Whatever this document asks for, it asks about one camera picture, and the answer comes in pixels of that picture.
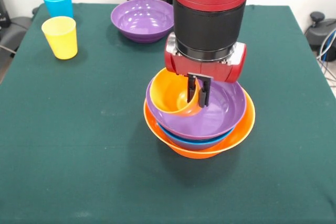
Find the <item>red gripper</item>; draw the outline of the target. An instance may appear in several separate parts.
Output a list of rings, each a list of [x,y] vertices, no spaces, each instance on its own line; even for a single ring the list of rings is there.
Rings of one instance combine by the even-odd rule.
[[[188,59],[177,49],[177,39],[175,33],[169,34],[164,52],[165,67],[168,71],[186,76],[187,102],[191,102],[196,91],[196,77],[204,75],[212,77],[215,81],[235,82],[238,80],[247,56],[247,45],[236,42],[233,49],[229,51],[228,58],[216,61],[196,61]],[[201,79],[203,85],[199,91],[198,105],[204,108],[209,105],[209,95],[211,89],[211,79]]]

